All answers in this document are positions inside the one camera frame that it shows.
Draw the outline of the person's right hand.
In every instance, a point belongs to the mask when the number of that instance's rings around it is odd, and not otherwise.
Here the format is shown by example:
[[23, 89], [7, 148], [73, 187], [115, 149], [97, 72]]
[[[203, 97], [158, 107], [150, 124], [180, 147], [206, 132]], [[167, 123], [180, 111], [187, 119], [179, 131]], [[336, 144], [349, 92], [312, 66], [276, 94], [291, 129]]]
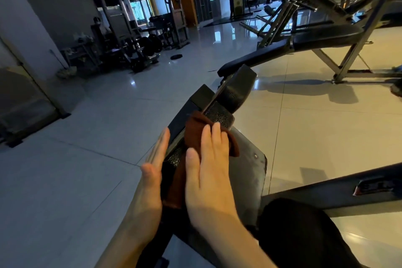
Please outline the person's right hand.
[[222, 167], [217, 167], [211, 159], [211, 129], [210, 125], [206, 125], [202, 131], [200, 184], [191, 185], [186, 182], [185, 202], [188, 215], [190, 218], [197, 209], [212, 209], [238, 217], [229, 180], [228, 135], [221, 130], [223, 164]]

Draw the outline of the person's right forearm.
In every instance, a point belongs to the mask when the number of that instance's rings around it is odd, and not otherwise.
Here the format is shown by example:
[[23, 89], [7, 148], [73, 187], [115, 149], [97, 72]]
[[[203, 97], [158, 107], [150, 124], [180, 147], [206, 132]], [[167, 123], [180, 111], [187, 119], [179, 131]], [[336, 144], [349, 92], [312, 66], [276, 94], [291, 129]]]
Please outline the person's right forearm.
[[197, 209], [190, 220], [224, 268], [277, 268], [238, 217], [212, 209]]

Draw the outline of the black floor mat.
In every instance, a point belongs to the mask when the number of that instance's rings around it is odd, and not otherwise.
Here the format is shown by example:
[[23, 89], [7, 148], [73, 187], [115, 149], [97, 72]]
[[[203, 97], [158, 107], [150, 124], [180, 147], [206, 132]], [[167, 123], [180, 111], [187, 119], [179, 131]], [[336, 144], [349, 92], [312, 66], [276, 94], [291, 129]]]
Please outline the black floor mat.
[[223, 24], [227, 24], [227, 23], [234, 23], [234, 22], [250, 20], [250, 19], [254, 19], [254, 18], [255, 18], [255, 16], [245, 16], [245, 17], [237, 17], [237, 18], [230, 18], [230, 17], [217, 18], [217, 19], [213, 19], [211, 22], [206, 23], [202, 27], [223, 25]]

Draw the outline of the black adjustable bench steel frame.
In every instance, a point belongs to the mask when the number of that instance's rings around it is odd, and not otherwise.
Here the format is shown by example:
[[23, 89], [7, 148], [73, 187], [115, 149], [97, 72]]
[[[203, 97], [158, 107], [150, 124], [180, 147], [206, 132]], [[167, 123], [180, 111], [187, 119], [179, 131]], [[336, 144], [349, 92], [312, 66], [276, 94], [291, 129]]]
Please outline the black adjustable bench steel frame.
[[[372, 70], [351, 69], [352, 64], [367, 44], [370, 35], [377, 28], [389, 4], [394, 0], [379, 0], [371, 15], [363, 27], [354, 25], [331, 25], [323, 28], [313, 29], [295, 35], [291, 42], [294, 52], [311, 50], [319, 57], [333, 72], [332, 83], [342, 83], [345, 78], [402, 78], [402, 65], [391, 69]], [[334, 62], [323, 48], [339, 48], [350, 46], [348, 52], [340, 64]]]

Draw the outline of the person's leg in black trousers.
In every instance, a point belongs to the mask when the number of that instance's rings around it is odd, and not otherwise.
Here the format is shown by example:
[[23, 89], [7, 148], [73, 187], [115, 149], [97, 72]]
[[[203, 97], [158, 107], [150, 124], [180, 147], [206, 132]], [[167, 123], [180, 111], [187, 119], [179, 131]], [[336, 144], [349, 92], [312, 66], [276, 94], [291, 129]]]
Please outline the person's leg in black trousers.
[[324, 211], [291, 199], [264, 207], [259, 246], [278, 268], [362, 268]]

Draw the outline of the grey metal power rack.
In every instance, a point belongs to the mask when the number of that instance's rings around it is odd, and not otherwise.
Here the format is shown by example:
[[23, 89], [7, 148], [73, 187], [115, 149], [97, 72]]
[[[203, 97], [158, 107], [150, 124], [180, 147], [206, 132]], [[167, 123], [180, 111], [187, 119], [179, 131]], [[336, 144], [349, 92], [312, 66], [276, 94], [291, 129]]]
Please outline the grey metal power rack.
[[167, 0], [167, 2], [172, 17], [174, 47], [181, 49], [190, 43], [182, 1]]

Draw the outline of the dumbbell rack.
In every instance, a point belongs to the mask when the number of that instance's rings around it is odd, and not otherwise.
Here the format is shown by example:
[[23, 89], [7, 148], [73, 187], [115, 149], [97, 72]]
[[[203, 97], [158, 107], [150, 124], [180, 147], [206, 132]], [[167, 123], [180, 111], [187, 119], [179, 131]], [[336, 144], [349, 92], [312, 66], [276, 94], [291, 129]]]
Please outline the dumbbell rack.
[[75, 67], [82, 72], [99, 72], [102, 62], [93, 37], [82, 32], [74, 34], [73, 38], [73, 45], [60, 50], [68, 67]]

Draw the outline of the squat rack with weight plates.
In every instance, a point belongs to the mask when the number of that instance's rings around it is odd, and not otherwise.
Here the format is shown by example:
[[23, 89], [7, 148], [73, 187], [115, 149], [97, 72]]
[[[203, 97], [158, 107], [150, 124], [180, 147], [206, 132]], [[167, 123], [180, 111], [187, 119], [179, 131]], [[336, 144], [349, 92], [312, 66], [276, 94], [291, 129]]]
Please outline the squat rack with weight plates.
[[108, 8], [106, 0], [100, 0], [102, 12], [108, 22], [110, 32], [102, 35], [102, 61], [107, 68], [129, 69], [133, 73], [144, 71], [159, 63], [159, 52], [152, 41], [142, 36], [136, 20], [129, 19], [123, 0], [115, 0], [114, 9]]

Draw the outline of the person's left forearm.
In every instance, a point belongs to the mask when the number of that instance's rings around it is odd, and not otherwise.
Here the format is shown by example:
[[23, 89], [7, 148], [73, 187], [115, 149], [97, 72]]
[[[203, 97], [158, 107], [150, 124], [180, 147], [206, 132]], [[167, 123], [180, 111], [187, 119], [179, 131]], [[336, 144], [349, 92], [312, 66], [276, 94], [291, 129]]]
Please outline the person's left forearm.
[[155, 237], [157, 225], [122, 223], [94, 268], [135, 268], [145, 247]]

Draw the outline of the glass door panel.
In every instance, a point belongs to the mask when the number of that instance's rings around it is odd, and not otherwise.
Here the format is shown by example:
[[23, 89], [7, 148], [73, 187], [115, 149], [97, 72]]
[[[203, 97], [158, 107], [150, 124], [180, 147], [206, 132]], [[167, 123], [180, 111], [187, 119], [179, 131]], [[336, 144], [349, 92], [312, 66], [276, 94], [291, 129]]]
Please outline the glass door panel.
[[18, 50], [0, 36], [0, 143], [14, 148], [70, 115]]

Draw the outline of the black flat weight bench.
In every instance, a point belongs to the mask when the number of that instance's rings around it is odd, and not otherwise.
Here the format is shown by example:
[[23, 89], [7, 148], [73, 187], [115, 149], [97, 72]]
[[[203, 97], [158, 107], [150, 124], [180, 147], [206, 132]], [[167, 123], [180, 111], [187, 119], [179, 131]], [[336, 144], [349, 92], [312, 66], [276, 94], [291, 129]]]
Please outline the black flat weight bench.
[[227, 62], [218, 70], [218, 76], [226, 78], [234, 74], [242, 65], [255, 67], [265, 62], [287, 55], [291, 51], [290, 39], [274, 42], [266, 47], [257, 49], [233, 61]]

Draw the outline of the person's left hand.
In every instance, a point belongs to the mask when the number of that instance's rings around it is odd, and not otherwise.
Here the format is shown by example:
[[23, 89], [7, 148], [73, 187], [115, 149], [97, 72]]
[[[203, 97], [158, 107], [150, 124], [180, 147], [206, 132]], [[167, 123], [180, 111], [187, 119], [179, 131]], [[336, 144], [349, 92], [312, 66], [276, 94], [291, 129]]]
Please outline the person's left hand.
[[157, 184], [144, 185], [142, 177], [138, 183], [125, 219], [129, 224], [159, 225], [162, 216], [161, 183], [162, 164], [166, 156], [170, 132], [164, 128], [143, 164], [153, 164], [157, 169]]

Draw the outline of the brown cleaning cloth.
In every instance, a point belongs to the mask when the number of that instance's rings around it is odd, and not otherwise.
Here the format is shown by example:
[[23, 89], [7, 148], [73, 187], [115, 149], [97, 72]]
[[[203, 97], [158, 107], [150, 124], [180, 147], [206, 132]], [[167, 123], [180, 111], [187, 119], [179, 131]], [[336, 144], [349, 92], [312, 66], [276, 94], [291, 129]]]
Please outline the brown cleaning cloth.
[[199, 111], [191, 114], [185, 124], [184, 145], [179, 147], [182, 153], [179, 155], [179, 164], [174, 171], [172, 182], [163, 197], [163, 205], [173, 209], [181, 209], [184, 206], [185, 182], [186, 182], [186, 151], [188, 148], [196, 150], [201, 155], [201, 136], [206, 125], [213, 126], [215, 122], [211, 121], [206, 115]]

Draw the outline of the grey lockers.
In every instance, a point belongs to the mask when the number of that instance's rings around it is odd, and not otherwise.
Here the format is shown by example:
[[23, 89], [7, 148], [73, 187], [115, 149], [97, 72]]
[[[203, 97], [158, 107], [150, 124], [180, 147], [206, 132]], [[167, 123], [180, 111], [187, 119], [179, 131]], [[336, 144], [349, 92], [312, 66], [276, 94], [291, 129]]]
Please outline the grey lockers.
[[193, 0], [193, 3], [198, 24], [213, 19], [211, 0]]

